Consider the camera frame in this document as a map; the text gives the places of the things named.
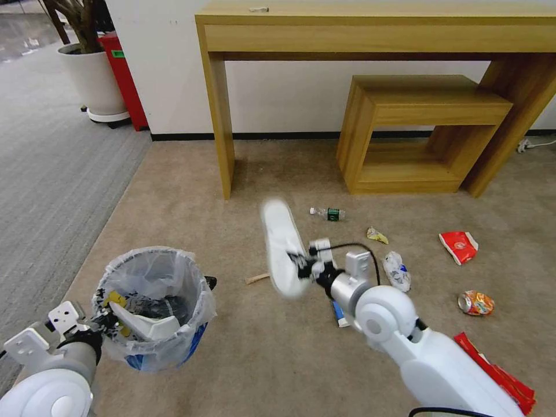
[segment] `black baseboard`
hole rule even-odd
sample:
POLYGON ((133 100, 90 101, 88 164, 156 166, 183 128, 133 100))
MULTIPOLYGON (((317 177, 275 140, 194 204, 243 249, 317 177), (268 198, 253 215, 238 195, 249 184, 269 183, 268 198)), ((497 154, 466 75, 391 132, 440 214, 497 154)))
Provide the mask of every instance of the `black baseboard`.
MULTIPOLYGON (((419 138, 430 136, 430 130, 381 130, 372 133, 373 138, 419 138)), ((546 136, 556 134, 556 129, 530 129, 527 136, 546 136)), ((340 132, 272 132, 272 133, 234 133, 237 140, 292 140, 292 139, 338 139, 340 132)), ((153 141, 192 141, 213 140, 212 133, 151 133, 153 141)))

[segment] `green label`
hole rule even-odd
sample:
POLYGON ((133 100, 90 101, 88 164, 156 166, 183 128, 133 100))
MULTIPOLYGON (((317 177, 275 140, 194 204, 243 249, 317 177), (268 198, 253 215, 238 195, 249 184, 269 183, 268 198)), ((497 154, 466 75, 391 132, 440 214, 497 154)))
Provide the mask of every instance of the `green label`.
POLYGON ((340 210, 338 210, 337 208, 336 209, 335 208, 332 208, 332 209, 329 208, 327 210, 327 217, 328 217, 328 220, 330 220, 330 221, 340 220, 340 210))

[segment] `wooden stick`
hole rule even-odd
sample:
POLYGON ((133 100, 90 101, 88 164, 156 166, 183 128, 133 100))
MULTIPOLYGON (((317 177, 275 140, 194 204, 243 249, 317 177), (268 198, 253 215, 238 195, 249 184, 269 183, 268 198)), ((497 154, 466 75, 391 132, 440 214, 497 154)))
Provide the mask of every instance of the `wooden stick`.
POLYGON ((253 283, 256 283, 257 281, 263 280, 265 278, 269 278, 270 275, 268 274, 268 272, 265 272, 264 274, 260 274, 260 275, 255 275, 251 278, 245 278, 245 285, 251 285, 253 283))

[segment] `potted plant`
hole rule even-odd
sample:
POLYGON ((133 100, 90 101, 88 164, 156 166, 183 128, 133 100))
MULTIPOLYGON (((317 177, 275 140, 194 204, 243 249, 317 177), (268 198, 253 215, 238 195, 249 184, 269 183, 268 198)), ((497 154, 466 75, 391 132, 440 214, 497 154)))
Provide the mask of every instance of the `potted plant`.
POLYGON ((97 21, 105 8, 100 0, 44 0, 65 16, 78 43, 58 50, 87 114, 95 122, 116 122, 129 114, 103 47, 98 41, 97 21))

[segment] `red candy wrapper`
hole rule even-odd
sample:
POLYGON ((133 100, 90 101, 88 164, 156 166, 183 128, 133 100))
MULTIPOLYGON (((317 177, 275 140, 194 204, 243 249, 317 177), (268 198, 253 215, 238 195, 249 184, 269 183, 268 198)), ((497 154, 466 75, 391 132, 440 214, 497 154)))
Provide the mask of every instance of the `red candy wrapper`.
POLYGON ((494 382, 496 382, 515 401, 523 414, 527 415, 536 404, 535 391, 508 374, 497 365, 491 364, 487 358, 469 341, 465 333, 453 338, 456 343, 479 365, 494 382))
POLYGON ((469 232, 446 232, 438 237, 458 265, 469 262, 479 249, 479 244, 469 232))

